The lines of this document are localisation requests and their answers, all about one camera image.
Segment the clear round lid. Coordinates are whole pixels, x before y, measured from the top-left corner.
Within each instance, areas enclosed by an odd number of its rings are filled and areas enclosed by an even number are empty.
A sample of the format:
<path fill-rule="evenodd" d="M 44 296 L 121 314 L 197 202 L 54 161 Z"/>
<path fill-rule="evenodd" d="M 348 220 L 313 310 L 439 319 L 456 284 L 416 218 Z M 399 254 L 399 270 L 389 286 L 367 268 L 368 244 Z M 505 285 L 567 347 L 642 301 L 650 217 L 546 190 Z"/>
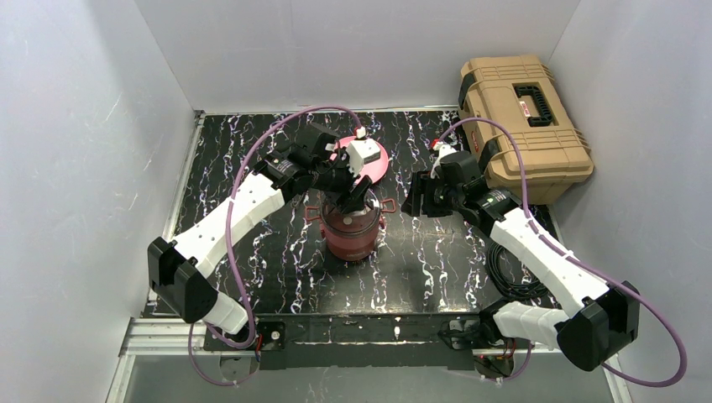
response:
<path fill-rule="evenodd" d="M 372 190 L 367 190 L 364 196 L 364 207 L 354 212 L 343 213 L 326 197 L 322 198 L 319 216 L 324 228 L 329 232 L 345 238 L 364 236 L 380 225 L 381 205 Z"/>

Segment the red steel lunch bowl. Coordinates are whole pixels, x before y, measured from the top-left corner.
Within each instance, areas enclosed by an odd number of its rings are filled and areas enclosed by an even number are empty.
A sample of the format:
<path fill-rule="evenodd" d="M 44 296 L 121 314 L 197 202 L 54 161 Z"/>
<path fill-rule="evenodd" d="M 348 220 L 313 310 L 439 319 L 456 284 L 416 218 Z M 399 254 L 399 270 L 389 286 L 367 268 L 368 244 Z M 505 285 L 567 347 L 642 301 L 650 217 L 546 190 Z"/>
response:
<path fill-rule="evenodd" d="M 365 238 L 334 238 L 327 239 L 328 249 L 344 261 L 359 261 L 365 259 L 374 250 L 374 240 Z"/>
<path fill-rule="evenodd" d="M 350 213 L 340 212 L 326 197 L 318 206 L 305 207 L 305 219 L 319 222 L 327 248 L 341 260 L 354 262 L 368 257 L 376 250 L 380 231 L 386 228 L 384 215 L 396 212 L 393 198 L 379 200 L 373 191 L 367 192 L 364 201 L 364 209 Z"/>

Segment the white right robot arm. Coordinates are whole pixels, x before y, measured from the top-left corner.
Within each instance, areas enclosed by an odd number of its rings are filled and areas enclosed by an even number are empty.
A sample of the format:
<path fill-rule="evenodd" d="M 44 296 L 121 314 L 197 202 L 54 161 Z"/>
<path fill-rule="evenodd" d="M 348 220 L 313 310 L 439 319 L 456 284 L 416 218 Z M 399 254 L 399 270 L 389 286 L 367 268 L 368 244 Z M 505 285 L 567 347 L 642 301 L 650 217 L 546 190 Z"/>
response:
<path fill-rule="evenodd" d="M 621 287 L 582 270 L 506 188 L 490 189 L 465 151 L 413 173 L 401 211 L 411 217 L 460 214 L 470 225 L 516 256 L 555 297 L 559 307 L 528 306 L 504 298 L 479 313 L 483 341 L 528 339 L 559 349 L 577 368 L 596 369 L 638 332 L 640 304 Z"/>

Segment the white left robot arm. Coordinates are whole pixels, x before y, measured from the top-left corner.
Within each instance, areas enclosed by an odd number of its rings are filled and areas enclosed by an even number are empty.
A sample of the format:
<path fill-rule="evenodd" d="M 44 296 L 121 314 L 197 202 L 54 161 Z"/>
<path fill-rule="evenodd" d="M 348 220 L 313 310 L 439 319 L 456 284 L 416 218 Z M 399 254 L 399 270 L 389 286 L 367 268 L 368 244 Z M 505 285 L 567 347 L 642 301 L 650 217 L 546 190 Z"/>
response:
<path fill-rule="evenodd" d="M 322 132 L 312 148 L 288 144 L 273 150 L 238 180 L 233 193 L 200 222 L 171 240 L 148 247 L 150 289 L 184 322 L 205 322 L 230 335 L 243 328 L 256 334 L 254 314 L 244 296 L 236 301 L 209 277 L 235 244 L 269 215 L 310 190 L 326 193 L 339 212 L 363 211 L 372 185 L 364 168 L 381 157 L 380 145 L 362 128 L 351 141 Z"/>

